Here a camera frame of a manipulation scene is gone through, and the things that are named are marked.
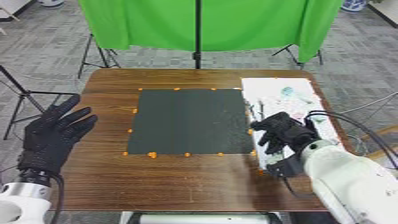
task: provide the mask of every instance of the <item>gray carpet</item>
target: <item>gray carpet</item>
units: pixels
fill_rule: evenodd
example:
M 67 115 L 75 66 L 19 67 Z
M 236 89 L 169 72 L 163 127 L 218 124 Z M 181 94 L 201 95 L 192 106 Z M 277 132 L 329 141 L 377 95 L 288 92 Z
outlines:
M 82 60 L 89 29 L 78 2 L 71 0 L 60 9 L 46 10 L 35 4 L 19 16 L 21 22 L 2 23 L 9 35 L 0 34 L 0 64 L 7 67 L 25 88 L 41 91 L 80 92 L 96 68 L 87 68 L 82 81 L 76 71 Z M 341 111 L 382 98 L 398 90 L 398 29 L 394 29 L 369 10 L 357 14 L 339 12 L 337 19 L 323 44 L 325 65 L 314 59 L 305 70 L 314 74 L 316 81 L 332 105 Z M 297 69 L 290 56 L 277 49 L 243 52 L 204 53 L 204 68 L 233 69 Z M 91 61 L 99 57 L 91 52 Z M 192 68 L 190 52 L 131 47 L 117 51 L 117 61 L 126 68 Z M 16 95 L 0 85 L 0 135 L 11 118 Z M 377 104 L 352 117 L 359 120 L 378 108 Z M 368 127 L 377 130 L 398 123 L 398 100 L 394 99 L 371 119 Z M 19 116 L 34 114 L 27 104 Z M 0 141 L 0 169 L 16 164 L 21 151 L 18 136 L 23 133 L 19 124 L 14 135 Z M 11 181 L 16 171 L 3 174 Z M 62 223 L 115 223 L 114 213 L 66 213 Z

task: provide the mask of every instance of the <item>tripod stand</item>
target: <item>tripod stand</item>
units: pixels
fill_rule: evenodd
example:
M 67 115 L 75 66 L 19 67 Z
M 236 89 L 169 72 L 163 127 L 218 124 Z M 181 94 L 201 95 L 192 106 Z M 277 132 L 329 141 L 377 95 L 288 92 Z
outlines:
M 290 53 L 290 56 L 291 56 L 291 58 L 293 58 L 293 62 L 295 62 L 295 64 L 297 64 L 297 66 L 300 66 L 300 70 L 304 69 L 304 63 L 302 62 L 298 62 L 298 60 L 297 60 L 297 58 L 295 58 L 295 55 L 293 55 L 293 53 L 291 53 L 291 50 L 290 50 L 290 47 L 293 46 L 293 44 L 290 44 L 274 54 L 272 54 L 272 56 L 275 56 L 282 51 L 288 51 L 288 53 Z M 318 52 L 316 52 L 316 55 L 314 55 L 314 57 L 318 57 L 320 58 L 320 65 L 323 65 L 323 57 L 321 57 L 321 51 L 318 50 Z
M 92 42 L 92 39 L 94 39 L 94 35 L 91 34 L 89 41 L 87 41 L 87 45 L 85 45 L 85 50 L 83 50 L 82 64 L 80 64 L 80 68 L 78 68 L 78 79 L 82 77 L 83 66 L 85 65 L 96 66 L 99 68 L 112 68 L 112 67 L 119 67 L 121 68 L 121 65 L 119 65 L 119 63 L 115 61 L 115 58 L 114 58 L 114 55 L 117 55 L 115 51 L 112 49 L 101 49 L 99 46 L 98 46 L 98 44 L 96 44 L 96 49 L 98 49 L 98 53 L 99 53 L 103 65 L 96 65 L 96 64 L 92 64 L 92 63 L 87 62 L 87 54 L 89 54 L 89 50 L 91 50 L 91 42 Z
M 12 75 L 9 74 L 9 71 L 5 70 L 3 66 L 0 65 L 0 72 L 3 73 L 16 89 L 19 90 L 19 99 L 18 99 L 18 103 L 16 103 L 16 109 L 14 109 L 14 112 L 12 112 L 12 116 L 11 116 L 11 120 L 9 120 L 9 126 L 7 126 L 7 131 L 5 131 L 5 134 L 3 134 L 3 140 L 7 140 L 9 138 L 9 132 L 11 132 L 11 128 L 12 128 L 12 125 L 34 118 L 37 118 L 41 116 L 41 114 L 30 116 L 30 117 L 25 117 L 21 119 L 16 119 L 16 116 L 18 116 L 18 112 L 19 112 L 19 108 L 21 108 L 21 103 L 23 103 L 23 100 L 27 99 L 34 105 L 34 107 L 37 108 L 39 112 L 43 113 L 46 111 L 44 107 L 41 106 L 39 102 L 35 101 L 34 99 L 34 96 L 32 94 L 44 94 L 44 95 L 57 95 L 55 97 L 55 100 L 51 102 L 51 105 L 55 105 L 57 101 L 59 101 L 59 98 L 62 95 L 76 95 L 76 93 L 60 93 L 60 92 L 43 92 L 43 91 L 30 91 L 27 90 L 23 87 L 21 87 L 21 84 L 18 83 Z

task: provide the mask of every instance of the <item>orange dot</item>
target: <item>orange dot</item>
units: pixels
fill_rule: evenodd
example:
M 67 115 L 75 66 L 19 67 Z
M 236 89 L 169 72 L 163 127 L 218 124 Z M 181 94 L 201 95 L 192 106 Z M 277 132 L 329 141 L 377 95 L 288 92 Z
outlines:
M 156 159 L 156 157 L 158 157 L 156 152 L 149 152 L 149 153 L 147 153 L 147 156 L 149 156 L 153 159 Z

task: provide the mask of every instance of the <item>metal stand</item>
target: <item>metal stand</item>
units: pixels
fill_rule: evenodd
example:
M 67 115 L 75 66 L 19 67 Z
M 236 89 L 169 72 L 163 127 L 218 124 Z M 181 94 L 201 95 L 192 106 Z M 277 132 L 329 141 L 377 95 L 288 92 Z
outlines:
M 39 112 L 43 113 L 46 111 L 44 107 L 41 106 L 41 104 L 37 103 L 34 97 L 32 97 L 32 94 L 46 94 L 46 95 L 57 95 L 55 97 L 55 100 L 51 102 L 51 105 L 55 105 L 57 101 L 59 101 L 59 98 L 62 95 L 76 95 L 76 93 L 60 93 L 60 92 L 43 92 L 43 91 L 30 91 L 27 90 L 23 87 L 21 87 L 21 84 L 18 83 L 12 75 L 9 74 L 3 66 L 0 65 L 0 72 L 3 73 L 9 81 L 12 82 L 12 85 L 14 87 L 18 88 L 19 90 L 19 99 L 18 99 L 18 103 L 16 103 L 16 109 L 14 109 L 14 112 L 12 112 L 12 116 L 11 116 L 11 120 L 9 120 L 9 127 L 7 127 L 7 131 L 5 131 L 5 134 L 3 134 L 3 140 L 7 140 L 9 138 L 9 132 L 11 132 L 11 128 L 12 128 L 12 125 L 34 118 L 37 118 L 41 116 L 39 115 L 34 115 L 27 118 L 21 118 L 21 119 L 16 119 L 16 116 L 18 116 L 18 112 L 19 112 L 19 108 L 21 108 L 21 103 L 23 103 L 23 100 L 27 99 L 30 101 L 30 103 L 34 104 L 34 107 L 37 108 Z
M 290 44 L 274 54 L 272 54 L 272 56 L 275 56 L 282 51 L 288 51 L 288 53 L 290 53 L 290 56 L 291 56 L 291 58 L 293 58 L 293 62 L 295 62 L 295 64 L 297 64 L 297 66 L 300 66 L 300 70 L 304 69 L 304 65 L 305 65 L 305 63 L 302 63 L 302 62 L 298 62 L 298 60 L 297 60 L 297 58 L 295 58 L 295 55 L 293 55 L 293 53 L 291 53 L 291 51 L 290 51 L 290 47 L 293 46 L 293 44 Z M 316 55 L 314 55 L 314 57 L 318 57 L 320 58 L 320 65 L 323 65 L 323 57 L 321 57 L 321 51 L 318 50 L 318 52 L 316 52 Z
M 114 58 L 114 55 L 117 55 L 115 51 L 112 49 L 101 49 L 98 44 L 96 44 L 96 49 L 98 49 L 103 65 L 96 65 L 96 64 L 87 62 L 87 54 L 89 54 L 89 50 L 91 50 L 92 39 L 94 39 L 94 35 L 91 34 L 87 45 L 85 45 L 85 50 L 83 50 L 83 59 L 82 59 L 82 64 L 80 64 L 80 69 L 78 69 L 78 79 L 82 77 L 83 66 L 85 65 L 96 66 L 99 68 L 112 68 L 112 67 L 119 67 L 121 68 L 121 65 L 119 65 L 119 63 L 115 61 L 115 58 Z
M 192 58 L 195 60 L 195 69 L 201 69 L 202 61 L 202 0 L 195 0 L 195 52 Z

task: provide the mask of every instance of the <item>green screen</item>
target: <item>green screen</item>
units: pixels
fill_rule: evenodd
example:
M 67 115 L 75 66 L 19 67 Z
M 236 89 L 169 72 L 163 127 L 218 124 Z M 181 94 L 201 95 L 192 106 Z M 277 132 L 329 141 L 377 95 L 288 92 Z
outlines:
M 195 0 L 80 0 L 99 47 L 194 51 Z M 202 51 L 321 46 L 341 0 L 202 0 Z

